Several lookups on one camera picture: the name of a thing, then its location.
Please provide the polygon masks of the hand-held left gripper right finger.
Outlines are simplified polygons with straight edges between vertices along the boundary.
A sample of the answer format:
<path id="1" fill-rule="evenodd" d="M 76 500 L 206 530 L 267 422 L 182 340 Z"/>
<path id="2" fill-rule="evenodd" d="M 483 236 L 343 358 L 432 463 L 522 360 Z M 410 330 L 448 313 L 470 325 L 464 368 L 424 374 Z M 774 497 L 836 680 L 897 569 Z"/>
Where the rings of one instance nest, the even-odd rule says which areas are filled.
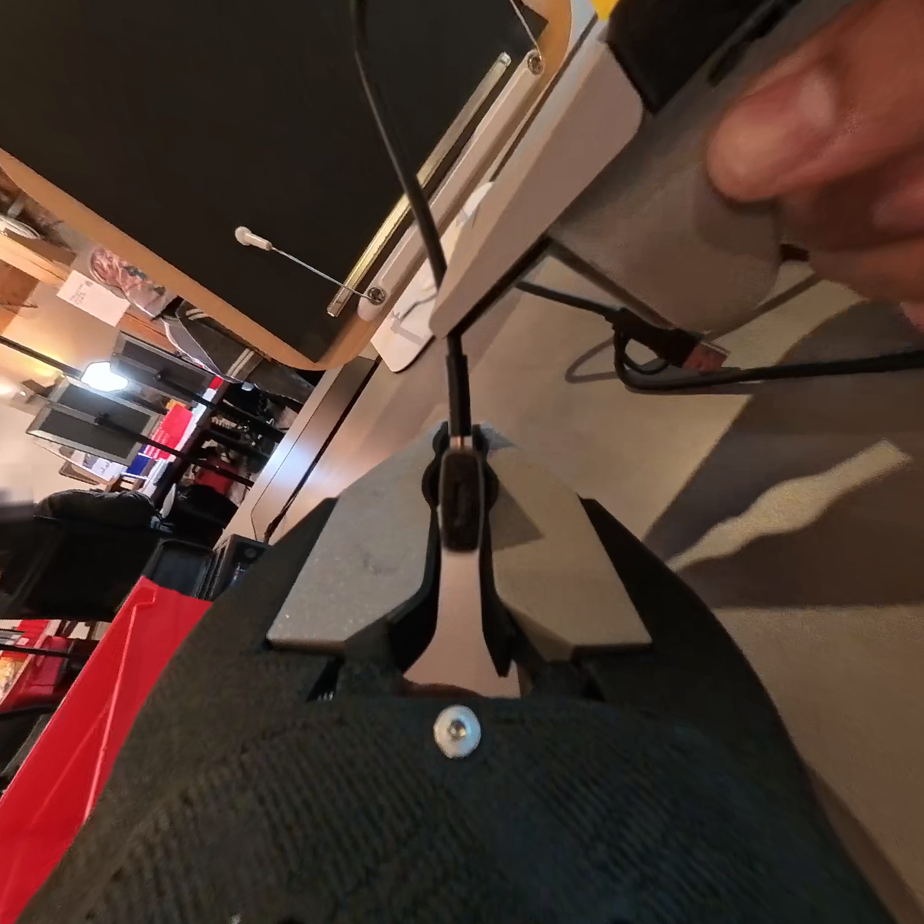
<path id="1" fill-rule="evenodd" d="M 648 650 L 652 636 L 578 494 L 488 425 L 477 448 L 481 625 L 495 672 Z"/>

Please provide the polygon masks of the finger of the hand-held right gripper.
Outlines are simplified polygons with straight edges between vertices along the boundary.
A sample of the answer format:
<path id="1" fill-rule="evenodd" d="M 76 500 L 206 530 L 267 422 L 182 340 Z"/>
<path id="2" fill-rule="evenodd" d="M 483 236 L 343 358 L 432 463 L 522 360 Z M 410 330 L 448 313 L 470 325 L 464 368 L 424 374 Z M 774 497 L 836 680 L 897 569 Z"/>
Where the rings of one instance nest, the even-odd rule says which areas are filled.
<path id="1" fill-rule="evenodd" d="M 662 326 L 714 334 L 744 322 L 781 265 L 772 208 L 740 205 L 706 175 L 716 108 L 647 121 L 549 228 L 560 255 Z"/>
<path id="2" fill-rule="evenodd" d="M 643 111 L 605 34 L 589 32 L 462 229 L 430 318 L 436 338 L 474 318 L 476 305 L 629 144 Z"/>

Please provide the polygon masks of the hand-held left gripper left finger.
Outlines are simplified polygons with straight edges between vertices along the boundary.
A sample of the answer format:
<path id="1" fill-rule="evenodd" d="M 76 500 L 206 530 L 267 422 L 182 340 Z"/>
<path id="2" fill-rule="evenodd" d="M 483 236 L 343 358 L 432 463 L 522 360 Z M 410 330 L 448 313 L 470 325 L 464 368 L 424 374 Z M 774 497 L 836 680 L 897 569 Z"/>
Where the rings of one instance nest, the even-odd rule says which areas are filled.
<path id="1" fill-rule="evenodd" d="M 278 650 L 357 656 L 382 642 L 407 671 L 433 639 L 441 569 L 442 424 L 350 484 L 321 526 L 267 634 Z"/>

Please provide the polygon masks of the red plastic bin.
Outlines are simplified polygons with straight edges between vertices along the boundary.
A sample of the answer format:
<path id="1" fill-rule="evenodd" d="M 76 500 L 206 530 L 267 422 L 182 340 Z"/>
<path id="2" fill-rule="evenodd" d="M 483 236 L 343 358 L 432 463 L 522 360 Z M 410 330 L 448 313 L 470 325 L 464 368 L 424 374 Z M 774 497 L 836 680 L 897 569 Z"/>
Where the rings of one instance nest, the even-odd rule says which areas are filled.
<path id="1" fill-rule="evenodd" d="M 142 578 L 1 801 L 1 921 L 15 922 L 72 845 L 141 706 L 211 602 Z"/>

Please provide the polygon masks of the person's right hand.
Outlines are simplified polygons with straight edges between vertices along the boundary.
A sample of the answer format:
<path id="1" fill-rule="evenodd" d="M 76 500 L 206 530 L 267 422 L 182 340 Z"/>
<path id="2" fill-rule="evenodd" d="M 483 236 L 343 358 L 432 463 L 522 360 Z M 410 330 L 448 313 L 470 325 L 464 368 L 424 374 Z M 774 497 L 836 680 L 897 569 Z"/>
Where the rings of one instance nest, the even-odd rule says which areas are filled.
<path id="1" fill-rule="evenodd" d="M 819 278 L 922 329 L 923 3 L 857 2 L 726 109 L 710 182 L 768 202 Z"/>

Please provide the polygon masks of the small black display device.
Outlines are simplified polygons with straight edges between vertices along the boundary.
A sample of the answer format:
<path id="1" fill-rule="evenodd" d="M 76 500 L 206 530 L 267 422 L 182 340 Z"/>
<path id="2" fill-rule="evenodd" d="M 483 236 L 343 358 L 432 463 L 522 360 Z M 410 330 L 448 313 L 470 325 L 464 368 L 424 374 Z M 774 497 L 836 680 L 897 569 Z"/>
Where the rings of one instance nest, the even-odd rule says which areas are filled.
<path id="1" fill-rule="evenodd" d="M 222 539 L 213 550 L 206 568 L 202 600 L 213 602 L 234 587 L 269 548 L 269 543 L 237 534 Z"/>

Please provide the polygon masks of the black metal shelving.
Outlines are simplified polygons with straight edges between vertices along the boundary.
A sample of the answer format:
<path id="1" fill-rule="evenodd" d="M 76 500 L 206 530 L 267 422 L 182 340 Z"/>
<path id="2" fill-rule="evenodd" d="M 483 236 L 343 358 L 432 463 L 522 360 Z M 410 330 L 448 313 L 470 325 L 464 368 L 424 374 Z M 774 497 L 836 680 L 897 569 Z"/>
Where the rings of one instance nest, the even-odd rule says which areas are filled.
<path id="1" fill-rule="evenodd" d="M 20 387 L 34 409 L 29 438 L 106 491 L 161 503 L 205 473 L 246 491 L 283 438 L 279 401 L 252 385 L 229 395 L 221 375 L 131 334 L 118 332 L 110 358 L 83 369 L 2 343 L 57 373 L 50 386 Z"/>

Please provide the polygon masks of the white board stand base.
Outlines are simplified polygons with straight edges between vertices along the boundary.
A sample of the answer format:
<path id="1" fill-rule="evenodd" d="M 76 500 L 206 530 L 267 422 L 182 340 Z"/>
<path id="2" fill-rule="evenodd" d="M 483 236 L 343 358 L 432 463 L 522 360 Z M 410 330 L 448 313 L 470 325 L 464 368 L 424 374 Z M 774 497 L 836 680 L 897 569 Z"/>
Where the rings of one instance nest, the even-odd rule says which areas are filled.
<path id="1" fill-rule="evenodd" d="M 421 245 L 419 230 L 408 228 L 372 279 L 370 289 L 381 290 L 385 299 L 364 299 L 357 310 L 374 326 L 372 345 L 391 372 L 407 369 L 433 340 L 437 286 Z"/>

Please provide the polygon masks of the black office chair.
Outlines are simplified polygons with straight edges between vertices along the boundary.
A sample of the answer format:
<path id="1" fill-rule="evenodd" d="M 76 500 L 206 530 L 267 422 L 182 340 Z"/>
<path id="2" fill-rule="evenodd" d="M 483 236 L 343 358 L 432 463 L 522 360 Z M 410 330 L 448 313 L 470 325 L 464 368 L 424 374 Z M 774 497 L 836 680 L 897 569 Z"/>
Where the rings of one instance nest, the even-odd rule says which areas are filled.
<path id="1" fill-rule="evenodd" d="M 219 535 L 203 522 L 163 517 L 137 492 L 3 503 L 1 617 L 111 622 L 161 545 L 206 549 Z"/>

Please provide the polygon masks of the black board with wooden edge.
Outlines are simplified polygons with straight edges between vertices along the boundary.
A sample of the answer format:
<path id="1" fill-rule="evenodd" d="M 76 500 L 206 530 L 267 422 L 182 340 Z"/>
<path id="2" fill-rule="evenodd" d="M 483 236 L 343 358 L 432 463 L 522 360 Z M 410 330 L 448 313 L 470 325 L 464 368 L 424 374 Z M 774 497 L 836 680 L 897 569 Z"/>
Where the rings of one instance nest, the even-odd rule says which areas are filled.
<path id="1" fill-rule="evenodd" d="M 564 62 L 572 2 L 369 2 L 372 77 L 445 223 Z M 420 267 L 348 2 L 2 2 L 2 167 L 268 359 L 328 370 Z"/>

